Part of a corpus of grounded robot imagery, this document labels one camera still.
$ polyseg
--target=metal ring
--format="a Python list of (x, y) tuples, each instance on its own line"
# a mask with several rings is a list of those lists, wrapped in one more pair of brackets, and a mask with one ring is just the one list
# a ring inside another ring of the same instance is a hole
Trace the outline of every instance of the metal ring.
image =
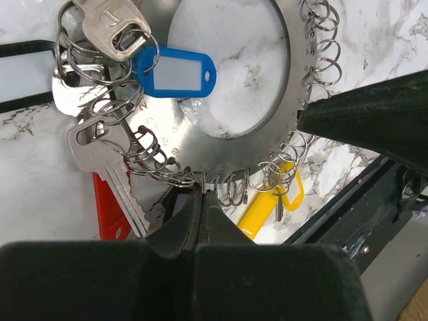
[[(313, 28), (313, 30), (312, 31), (310, 31), (310, 32), (315, 32), (317, 30), (317, 27), (314, 27)], [(336, 38), (337, 38), (337, 34), (338, 34), (338, 28), (336, 28), (335, 30), (334, 30), (334, 33), (333, 33), (333, 35), (332, 35), (332, 37), (330, 37), (330, 39), (331, 40), (335, 40)], [(324, 48), (324, 51), (326, 51), (328, 48), (330, 48), (330, 46), (332, 45), (332, 43), (329, 43), (325, 48)]]
[[(268, 164), (273, 164), (273, 166), (275, 166), (275, 168), (277, 168), (278, 172), (279, 173), (281, 172), (281, 168), (277, 164), (275, 164), (273, 162), (260, 162), (258, 164), (258, 166), (262, 167), (263, 165), (268, 165)], [(277, 189), (278, 186), (280, 185), (281, 181), (278, 180), (278, 183), (274, 187), (270, 187), (270, 188), (268, 188), (266, 190), (265, 189), (259, 189), (256, 186), (254, 186), (254, 184), (251, 181), (251, 178), (248, 180), (248, 183), (249, 183), (249, 186), (251, 186), (255, 191), (257, 191), (259, 193), (269, 193), (269, 192), (272, 192), (274, 189)]]
[(286, 196), (290, 192), (290, 186), (289, 185), (281, 187), (281, 188), (284, 190), (284, 192), (283, 193), (274, 193), (273, 196), (278, 196), (278, 197), (279, 196)]
[(308, 141), (306, 140), (306, 137), (303, 136), (303, 134), (299, 130), (294, 130), (293, 129), (290, 132), (293, 133), (293, 134), (300, 135), (302, 137), (303, 141), (304, 141), (303, 145), (301, 145), (301, 146), (294, 146), (294, 148), (296, 148), (296, 149), (302, 149), (302, 148), (307, 149), (307, 147), (308, 147)]
[(62, 61), (61, 61), (61, 47), (60, 47), (60, 40), (61, 40), (61, 35), (62, 35), (62, 27), (58, 28), (58, 32), (56, 35), (56, 42), (55, 45), (53, 46), (53, 52), (55, 55), (55, 63), (56, 63), (56, 68), (58, 70), (58, 73), (60, 74), (62, 79), (66, 78), (66, 74), (64, 73), (64, 70), (62, 69)]
[(126, 112), (123, 113), (122, 117), (120, 117), (120, 118), (116, 117), (117, 119), (115, 121), (107, 123), (106, 126), (114, 126), (114, 125), (120, 124), (123, 120), (128, 118), (128, 116), (130, 116), (136, 110), (136, 107), (141, 102), (141, 100), (144, 96), (144, 92), (143, 92), (142, 86), (136, 80), (127, 80), (125, 83), (119, 85), (121, 87), (135, 86), (135, 85), (138, 86), (138, 89), (135, 93), (133, 93), (133, 95), (127, 101), (123, 101), (123, 100), (110, 101), (107, 104), (105, 104), (103, 107), (101, 107), (101, 109), (99, 111), (96, 112), (95, 106), (99, 102), (101, 102), (103, 99), (105, 99), (105, 97), (113, 91), (113, 88), (109, 89), (106, 93), (98, 96), (91, 103), (90, 113), (94, 116), (105, 116), (105, 115), (113, 114), (113, 113), (117, 112), (118, 110), (121, 110), (123, 107), (126, 108), (126, 107), (131, 106), (132, 108), (129, 110), (126, 110)]
[(335, 62), (337, 62), (338, 61), (338, 59), (339, 59), (339, 57), (340, 57), (340, 54), (342, 53), (342, 48), (341, 48), (341, 46), (340, 46), (340, 44), (335, 40), (335, 39), (324, 39), (324, 40), (322, 40), (322, 41), (320, 41), (320, 42), (318, 42), (316, 45), (315, 45), (315, 50), (316, 50), (316, 53), (319, 55), (319, 54), (322, 54), (322, 53), (324, 53), (329, 47), (328, 46), (326, 46), (326, 47), (322, 47), (321, 49), (318, 49), (318, 46), (319, 45), (324, 45), (325, 43), (329, 43), (330, 45), (332, 45), (332, 44), (335, 44), (335, 45), (337, 45), (337, 55), (336, 55), (336, 58), (334, 58), (334, 61)]
[(77, 52), (78, 54), (80, 54), (81, 56), (84, 56), (84, 57), (94, 58), (94, 59), (104, 58), (104, 56), (100, 52), (98, 52), (96, 50), (87, 49), (87, 48), (84, 48), (84, 47), (79, 45), (79, 43), (91, 44), (88, 40), (81, 39), (81, 40), (74, 42), (69, 37), (67, 29), (64, 26), (61, 25), (60, 30), (61, 30), (60, 41), (62, 39), (64, 41), (66, 47), (72, 46), (75, 52)]
[[(282, 142), (281, 144), (280, 144), (280, 146), (281, 146), (281, 149), (283, 150), (283, 149), (285, 149), (285, 147), (290, 147), (293, 151), (294, 151), (294, 153), (296, 154), (296, 157), (295, 158), (292, 158), (292, 160), (295, 162), (295, 163), (298, 163), (299, 162), (299, 152), (297, 151), (297, 148), (294, 146), (294, 145), (291, 145), (289, 142)], [(282, 158), (282, 155), (283, 155), (284, 153), (283, 152), (279, 152), (278, 153), (278, 157), (282, 160), (282, 161), (284, 161), (284, 162), (288, 162), (288, 160), (286, 160), (286, 159), (284, 159), (284, 158)]]
[(195, 183), (196, 180), (194, 178), (191, 177), (180, 177), (178, 179), (176, 178), (163, 178), (163, 177), (158, 177), (156, 175), (150, 175), (150, 177), (160, 183), (164, 183), (167, 184), (169, 186), (174, 186), (174, 187), (178, 187), (180, 189), (190, 189), (192, 188)]
[(327, 0), (322, 0), (322, 1), (317, 1), (317, 2), (321, 2), (321, 3), (323, 3), (324, 4), (324, 6), (326, 7), (326, 9), (327, 9), (327, 13), (326, 13), (326, 15), (325, 16), (322, 16), (322, 15), (319, 15), (319, 14), (317, 14), (317, 12), (311, 7), (311, 5), (309, 5), (309, 2), (308, 2), (308, 0), (304, 0), (304, 3), (308, 6), (308, 8), (309, 8), (309, 10), (315, 15), (315, 17), (317, 18), (317, 19), (324, 19), (324, 18), (327, 18), (327, 17), (329, 17), (330, 16), (330, 4), (328, 3), (328, 1)]
[[(280, 156), (281, 154), (288, 156), (289, 159), (283, 158), (282, 156)], [(280, 158), (282, 160), (280, 165), (283, 163), (292, 163), (293, 167), (290, 170), (281, 172), (279, 174), (275, 173), (275, 171), (273, 171), (271, 168), (269, 168), (269, 170), (271, 171), (270, 173), (265, 172), (265, 171), (263, 173), (270, 180), (272, 179), (272, 176), (280, 175), (280, 180), (281, 180), (280, 184), (291, 183), (292, 180), (294, 179), (294, 177), (296, 176), (298, 161), (291, 154), (289, 154), (287, 152), (280, 152), (278, 156), (280, 156)]]
[[(404, 196), (407, 196), (407, 198), (408, 199), (410, 199), (411, 197), (413, 197), (413, 196), (415, 196), (416, 195), (416, 193), (414, 192), (414, 190), (412, 190), (411, 188), (410, 188), (410, 186), (412, 185), (412, 182), (408, 182), (405, 186), (404, 186), (404, 188), (403, 188), (403, 190), (401, 191), (401, 199), (405, 199), (404, 198)], [(406, 195), (406, 190), (407, 189), (410, 189), (410, 191), (412, 192), (410, 195)]]
[(220, 193), (219, 193), (219, 186), (220, 186), (220, 181), (221, 180), (221, 175), (220, 174), (218, 174), (217, 175), (217, 177), (215, 178), (215, 180), (213, 181), (213, 183), (214, 183), (214, 191), (216, 192), (216, 194), (217, 194), (217, 199), (219, 200), (219, 203), (222, 205), (222, 206), (224, 206), (224, 207), (230, 207), (230, 206), (232, 206), (232, 202), (231, 202), (231, 200), (229, 199), (229, 198), (227, 198), (227, 200), (229, 201), (227, 204), (225, 204), (222, 200), (221, 200), (221, 197), (220, 197)]
[(130, 164), (130, 161), (126, 159), (126, 165), (128, 167), (128, 171), (134, 175), (138, 176), (149, 176), (154, 173), (156, 173), (156, 169), (149, 168), (146, 164), (142, 163), (141, 166), (142, 169), (136, 169), (135, 167), (132, 167)]
[(142, 30), (142, 29), (131, 29), (128, 30), (127, 32), (123, 33), (121, 35), (121, 39), (119, 40), (118, 44), (120, 46), (120, 43), (123, 41), (123, 38), (125, 38), (127, 35), (134, 33), (134, 32), (141, 32), (143, 35), (147, 36), (147, 38), (151, 38), (154, 42), (154, 45), (156, 46), (156, 58), (154, 59), (153, 65), (151, 65), (150, 68), (146, 69), (145, 71), (143, 71), (145, 74), (150, 72), (151, 70), (153, 70), (157, 64), (159, 63), (159, 60), (161, 58), (161, 48), (159, 46), (159, 42), (156, 40), (156, 38), (148, 31)]
[[(310, 15), (310, 19), (312, 20), (312, 23), (315, 25), (315, 27), (321, 31), (335, 31), (339, 26), (338, 22), (333, 18), (324, 18), (323, 20), (321, 20), (321, 22), (317, 22), (315, 18), (313, 18), (313, 15)], [(327, 22), (327, 21), (333, 22), (333, 27), (324, 27), (322, 25), (324, 22)]]
[[(153, 158), (154, 156), (161, 154), (162, 156), (164, 156), (164, 158), (166, 157), (165, 154), (162, 153), (162, 150), (160, 148), (155, 149), (152, 151), (152, 153), (148, 156), (148, 158), (144, 159), (144, 160), (139, 160), (138, 156), (136, 157), (136, 160), (134, 162), (131, 162), (132, 164), (136, 164), (138, 165), (140, 168), (142, 168), (142, 171), (148, 175), (148, 174), (157, 174), (159, 173), (161, 170), (165, 169), (165, 167), (167, 167), (168, 162), (166, 161), (165, 163), (162, 164), (162, 166), (157, 167), (156, 166), (156, 161), (154, 162), (154, 167), (150, 167), (147, 165), (147, 163), (145, 163), (145, 161), (147, 161), (149, 158)], [(162, 177), (173, 177), (175, 175), (177, 175), (178, 173), (180, 173), (181, 168), (179, 165), (177, 165), (177, 171), (174, 173), (171, 173), (170, 175), (159, 175)]]
[(106, 145), (107, 147), (109, 147), (110, 149), (114, 150), (115, 152), (117, 152), (120, 156), (122, 156), (123, 158), (126, 158), (126, 153), (121, 151), (119, 148), (117, 148), (116, 146), (113, 146), (111, 142), (107, 142), (105, 140), (102, 139), (94, 139), (94, 141), (97, 142), (101, 142), (102, 144)]
[[(323, 2), (322, 1), (319, 1), (319, 2), (317, 2), (317, 4), (318, 5), (324, 5), (323, 4)], [(332, 18), (324, 18), (323, 20), (326, 20), (326, 19), (328, 19), (327, 21), (335, 21), (336, 23), (337, 23), (337, 26), (339, 26), (339, 24), (340, 24), (340, 16), (339, 16), (339, 14), (338, 14), (338, 12), (337, 12), (337, 10), (333, 7), (333, 6), (331, 6), (330, 5), (330, 8), (331, 8), (331, 11), (333, 12), (333, 15), (334, 15), (334, 17), (336, 18), (336, 20), (334, 20), (334, 19), (332, 19)], [(333, 36), (331, 37), (331, 39), (332, 40), (335, 40), (336, 39), (336, 37), (337, 37), (337, 34), (338, 34), (338, 27), (334, 30), (334, 33), (333, 33)], [(332, 45), (332, 43), (330, 42), (325, 48), (324, 48), (324, 50), (323, 51), (326, 51), (328, 48), (330, 48), (330, 46)]]
[(339, 71), (338, 78), (333, 82), (324, 82), (314, 72), (312, 72), (312, 78), (314, 79), (314, 81), (317, 84), (321, 84), (324, 86), (333, 86), (333, 85), (337, 84), (342, 79), (342, 76), (343, 76), (342, 68), (340, 67), (340, 65), (337, 62), (335, 62), (334, 60), (331, 60), (330, 58), (317, 58), (317, 61), (318, 62), (330, 62)]
[(242, 171), (237, 171), (233, 173), (233, 176), (236, 177), (238, 173), (243, 172), (243, 179), (241, 182), (241, 186), (242, 186), (242, 196), (241, 199), (239, 200), (238, 203), (235, 203), (235, 201), (233, 200), (233, 198), (230, 198), (231, 204), (233, 206), (240, 206), (241, 204), (247, 205), (248, 203), (248, 186), (249, 186), (249, 170), (245, 169)]
[[(171, 177), (171, 176), (176, 176), (181, 172), (181, 165), (178, 163), (173, 163), (173, 164), (169, 164), (169, 160), (167, 155), (165, 154), (165, 152), (158, 147), (158, 153), (155, 156), (158, 155), (162, 155), (163, 159), (165, 160), (163, 163), (157, 161), (154, 157), (154, 167), (156, 169), (156, 172), (159, 174), (159, 176), (163, 176), (163, 177)], [(164, 172), (163, 170), (166, 169), (167, 166), (171, 166), (171, 165), (176, 165), (177, 167), (177, 171), (176, 172), (172, 172), (172, 173), (168, 173)]]
[(235, 200), (234, 200), (234, 197), (232, 195), (232, 192), (231, 192), (231, 186), (233, 184), (234, 190), (237, 193), (237, 184), (236, 184), (236, 182), (232, 181), (235, 177), (236, 177), (236, 173), (233, 173), (227, 179), (226, 193), (227, 193), (227, 198), (229, 199), (231, 205), (233, 205), (233, 206), (240, 206), (243, 203), (243, 193), (241, 194), (240, 200), (236, 203)]
[[(328, 88), (327, 88), (326, 86), (322, 85), (322, 84), (310, 84), (310, 85), (308, 85), (308, 87), (310, 87), (310, 88), (313, 88), (313, 87), (321, 87), (321, 88), (324, 88), (324, 90), (325, 90), (325, 91), (326, 91), (326, 93), (327, 93), (327, 99), (330, 99), (330, 98), (332, 97), (332, 94), (330, 93), (330, 91), (328, 90)], [(309, 105), (309, 104), (311, 104), (311, 103), (313, 103), (313, 101), (312, 101), (312, 100), (307, 100), (307, 101), (306, 101), (306, 105)]]
[(174, 162), (173, 164), (169, 164), (167, 162), (167, 166), (176, 166), (177, 170), (175, 172), (169, 171), (169, 172), (165, 172), (163, 171), (163, 169), (158, 169), (158, 171), (156, 172), (156, 174), (160, 177), (176, 177), (179, 178), (182, 175), (182, 170), (181, 170), (181, 165), (178, 162)]
[(71, 7), (75, 7), (75, 5), (73, 4), (73, 1), (68, 1), (67, 3), (64, 3), (64, 5), (61, 7), (60, 11), (58, 12), (58, 16), (57, 16), (58, 26), (62, 31), (61, 36), (63, 37), (64, 42), (66, 43), (67, 46), (72, 45), (73, 47), (75, 47), (76, 51), (79, 52), (80, 54), (82, 54), (83, 56), (88, 56), (91, 58), (103, 58), (104, 56), (100, 52), (80, 47), (77, 44), (77, 42), (75, 43), (70, 39), (68, 32), (67, 32), (67, 29), (62, 25), (62, 18), (64, 16), (64, 14), (66, 13), (66, 11)]
[(201, 178), (201, 190), (202, 194), (206, 195), (208, 192), (207, 188), (207, 173), (206, 172), (195, 172), (195, 174), (199, 174)]
[(74, 59), (72, 57), (73, 50), (75, 50), (75, 47), (73, 47), (72, 45), (69, 45), (68, 46), (68, 52), (67, 52), (67, 58), (68, 58), (69, 65), (71, 65), (71, 67), (74, 69), (74, 71), (77, 73), (77, 75), (79, 75), (80, 77), (83, 77), (84, 79), (86, 79), (90, 82), (93, 82), (94, 84), (103, 85), (103, 86), (119, 85), (119, 84), (125, 83), (131, 75), (132, 60), (128, 60), (127, 61), (128, 62), (128, 70), (126, 71), (126, 75), (117, 79), (117, 80), (102, 80), (100, 78), (91, 76), (90, 74), (87, 74), (86, 72), (81, 70), (79, 68), (79, 66), (77, 65), (77, 63), (74, 61)]
[[(277, 162), (276, 164), (278, 165), (278, 166), (280, 166), (280, 165), (282, 165), (283, 163), (293, 163), (294, 165), (295, 164), (297, 164), (298, 163), (298, 160), (297, 160), (297, 158), (294, 158), (291, 154), (289, 154), (288, 152), (279, 152), (278, 153), (278, 156), (279, 156), (279, 158), (281, 159), (281, 161), (280, 162)], [(271, 164), (269, 164), (268, 166), (266, 166), (266, 167), (264, 167), (263, 169), (262, 169), (262, 171), (263, 171), (263, 174), (265, 175), (265, 177), (266, 178), (271, 178), (272, 176), (275, 176), (275, 175), (277, 175), (277, 176), (279, 176), (279, 179), (283, 179), (282, 177), (284, 177), (285, 176), (285, 174), (288, 172), (288, 171), (285, 171), (285, 172), (282, 172), (282, 171), (276, 171), (275, 169), (273, 169), (273, 168), (271, 168), (271, 166), (273, 165), (274, 163), (271, 163)]]
[[(133, 135), (134, 135), (135, 139), (137, 140), (137, 142), (139, 142), (140, 139), (145, 137), (147, 134), (151, 135), (153, 137), (153, 140), (152, 140), (152, 143), (149, 147), (147, 147), (147, 148), (143, 147), (143, 149), (145, 149), (145, 150), (157, 149), (159, 146), (158, 138), (154, 135), (154, 132), (152, 130), (148, 129), (147, 127), (140, 126), (138, 128), (138, 131), (135, 132)], [(137, 156), (142, 156), (142, 153), (138, 152), (137, 154), (128, 155), (128, 157), (130, 157), (130, 158), (134, 158)]]
[(126, 156), (129, 158), (131, 164), (138, 165), (143, 169), (147, 169), (149, 171), (147, 173), (152, 174), (157, 172), (157, 169), (149, 167), (145, 162), (148, 161), (149, 159), (152, 159), (157, 154), (159, 154), (160, 153), (159, 150), (160, 149), (158, 148), (158, 145), (156, 145), (156, 148), (142, 147), (138, 150), (137, 153), (134, 153), (132, 155), (126, 155)]
[(310, 135), (310, 140), (308, 142), (308, 146), (312, 146), (312, 144), (314, 144), (315, 141), (315, 135)]

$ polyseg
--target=circular metal disc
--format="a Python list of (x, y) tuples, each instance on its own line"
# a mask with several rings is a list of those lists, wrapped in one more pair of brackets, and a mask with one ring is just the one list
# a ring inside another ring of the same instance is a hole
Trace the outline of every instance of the circular metal disc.
[[(255, 130), (231, 140), (213, 138), (191, 123), (176, 100), (148, 96), (127, 120), (131, 129), (136, 131), (143, 125), (153, 130), (168, 157), (175, 157), (183, 168), (205, 171), (209, 182), (217, 175), (225, 178), (246, 168), (251, 173), (258, 171), (258, 163), (269, 160), (270, 152), (279, 151), (280, 143), (289, 140), (289, 130), (296, 127), (297, 111), (310, 95), (302, 80), (316, 65), (316, 57), (310, 53), (316, 38), (307, 36), (310, 25), (303, 18), (306, 12), (302, 12), (299, 3), (296, 0), (272, 1), (283, 19), (290, 67), (284, 75), (285, 91), (276, 101), (278, 108)], [(124, 98), (128, 93), (118, 90), (117, 95)]]

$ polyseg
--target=silver key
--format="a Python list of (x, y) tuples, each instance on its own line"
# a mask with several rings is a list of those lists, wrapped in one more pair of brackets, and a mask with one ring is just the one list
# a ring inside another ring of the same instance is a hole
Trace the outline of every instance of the silver key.
[(284, 217), (284, 206), (282, 205), (282, 195), (278, 196), (278, 204), (276, 205), (275, 219), (277, 222), (282, 221)]
[(137, 237), (144, 237), (150, 223), (145, 219), (142, 207), (131, 194), (131, 186), (126, 175), (128, 169), (123, 157), (106, 145), (128, 152), (130, 141), (125, 129), (121, 125), (109, 126), (107, 133), (101, 138), (105, 143), (96, 140), (83, 146), (78, 142), (79, 133), (88, 127), (98, 122), (111, 121), (110, 117), (105, 116), (89, 119), (68, 132), (68, 143), (77, 166), (84, 172), (97, 173), (103, 181), (108, 183), (132, 230)]
[[(104, 76), (104, 66), (102, 64), (79, 65), (79, 68), (85, 72), (98, 72)], [(63, 65), (63, 71), (65, 75), (74, 72), (73, 68), (69, 65)], [(108, 91), (106, 86), (101, 85), (76, 88), (70, 87), (66, 84), (66, 81), (62, 79), (57, 68), (55, 68), (53, 72), (53, 100), (55, 101), (57, 109), (65, 115), (78, 117), (84, 108), (89, 107), (97, 97), (105, 95)]]
[(82, 24), (85, 37), (110, 59), (124, 62), (146, 43), (146, 37), (141, 35), (124, 50), (113, 45), (113, 40), (131, 25), (151, 32), (146, 19), (131, 0), (73, 0), (73, 3), (85, 13)]

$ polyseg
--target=key tag label window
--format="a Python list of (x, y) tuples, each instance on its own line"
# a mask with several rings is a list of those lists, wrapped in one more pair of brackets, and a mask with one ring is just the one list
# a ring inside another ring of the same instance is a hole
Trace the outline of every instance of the key tag label window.
[(156, 60), (155, 46), (136, 56), (138, 81), (146, 95), (155, 98), (205, 98), (213, 92), (217, 71), (213, 60), (203, 53), (160, 47), (156, 67), (145, 73)]

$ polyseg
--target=white marble countertop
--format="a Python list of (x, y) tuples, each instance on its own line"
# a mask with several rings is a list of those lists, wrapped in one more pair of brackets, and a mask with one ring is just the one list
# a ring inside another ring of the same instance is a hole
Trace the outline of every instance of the white marble countertop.
[[(53, 41), (62, 3), (8, 3), (9, 10), (0, 13), (0, 44)], [(426, 0), (331, 0), (331, 4), (341, 17), (339, 62), (344, 70), (342, 81), (332, 88), (334, 94), (428, 69)], [(53, 104), (0, 115), (0, 244), (99, 238), (92, 177), (76, 168), (66, 145), (65, 134), (73, 124)], [(298, 211), (286, 213), (281, 223), (269, 218), (256, 241), (281, 243), (287, 239), (376, 157), (373, 152), (319, 138), (300, 165), (304, 204)], [(133, 178), (133, 193), (149, 210), (165, 187), (155, 184), (156, 188), (148, 188), (146, 184), (145, 178)], [(228, 211), (233, 221), (239, 221), (242, 213), (242, 209)]]

